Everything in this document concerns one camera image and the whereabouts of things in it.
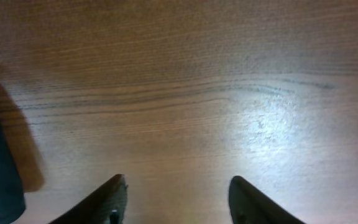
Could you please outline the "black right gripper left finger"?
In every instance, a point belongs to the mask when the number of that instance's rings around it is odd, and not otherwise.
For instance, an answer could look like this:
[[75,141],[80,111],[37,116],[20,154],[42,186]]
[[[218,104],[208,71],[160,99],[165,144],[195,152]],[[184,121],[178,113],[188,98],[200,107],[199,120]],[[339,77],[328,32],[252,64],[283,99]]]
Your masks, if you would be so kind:
[[122,224],[127,188],[124,175],[117,174],[50,224]]

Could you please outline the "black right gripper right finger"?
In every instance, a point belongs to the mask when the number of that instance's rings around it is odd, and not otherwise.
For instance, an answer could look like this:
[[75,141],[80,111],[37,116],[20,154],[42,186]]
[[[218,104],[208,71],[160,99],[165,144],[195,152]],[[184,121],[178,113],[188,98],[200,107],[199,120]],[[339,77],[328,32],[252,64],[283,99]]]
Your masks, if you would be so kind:
[[239,175],[230,181],[228,203],[233,224],[305,224]]

